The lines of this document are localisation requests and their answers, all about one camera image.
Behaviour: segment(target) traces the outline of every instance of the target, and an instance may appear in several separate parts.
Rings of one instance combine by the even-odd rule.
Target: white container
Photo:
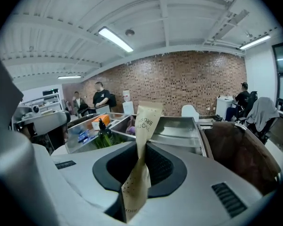
[[[132,101],[123,102],[123,108],[124,108],[124,114],[128,114],[128,115],[134,114]]]
[[[129,90],[123,90],[123,97],[124,97],[124,101],[130,101],[130,91]]]
[[[215,115],[220,115],[222,119],[225,120],[226,110],[228,107],[231,107],[233,101],[234,101],[233,97],[222,96],[220,98],[217,98],[217,106],[216,106]]]

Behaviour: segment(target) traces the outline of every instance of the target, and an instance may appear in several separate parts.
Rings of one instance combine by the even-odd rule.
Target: black backpack
[[[110,94],[110,98],[109,98],[108,104],[109,104],[110,107],[114,107],[114,106],[117,105],[117,100],[116,100],[114,94]]]

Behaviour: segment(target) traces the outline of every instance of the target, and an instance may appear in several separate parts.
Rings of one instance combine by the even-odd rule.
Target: orange container
[[[100,130],[100,119],[102,119],[102,122],[104,122],[106,126],[108,126],[108,124],[110,123],[110,118],[108,115],[100,115],[91,122],[93,129]]]

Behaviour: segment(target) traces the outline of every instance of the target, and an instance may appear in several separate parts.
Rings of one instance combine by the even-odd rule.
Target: black vent grille
[[[66,161],[66,162],[61,162],[61,163],[56,164],[56,167],[57,169],[63,169],[63,168],[67,168],[73,165],[76,165],[74,161]]]
[[[247,209],[244,203],[225,183],[212,185],[212,189],[232,218]]]

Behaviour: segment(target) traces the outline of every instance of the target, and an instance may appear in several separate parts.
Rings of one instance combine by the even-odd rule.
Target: brown bin
[[[277,187],[281,169],[262,142],[232,122],[214,122],[200,129],[207,156],[253,184],[263,195]]]

